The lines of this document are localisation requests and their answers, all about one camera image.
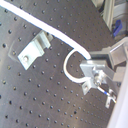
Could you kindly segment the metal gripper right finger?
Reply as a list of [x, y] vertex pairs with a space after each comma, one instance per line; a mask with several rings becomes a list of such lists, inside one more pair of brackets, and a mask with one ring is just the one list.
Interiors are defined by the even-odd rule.
[[128, 37], [124, 37], [113, 46], [103, 48], [101, 51], [91, 51], [90, 54], [93, 59], [106, 59], [108, 65], [114, 68], [128, 60]]

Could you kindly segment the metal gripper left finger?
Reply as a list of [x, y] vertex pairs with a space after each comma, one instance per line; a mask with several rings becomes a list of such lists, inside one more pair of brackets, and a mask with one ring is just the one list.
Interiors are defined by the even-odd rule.
[[118, 87], [113, 80], [115, 72], [107, 65], [105, 60], [83, 60], [80, 68], [89, 80], [82, 84], [83, 94], [86, 95], [91, 88], [98, 89], [107, 96], [105, 107], [110, 102], [116, 102]]

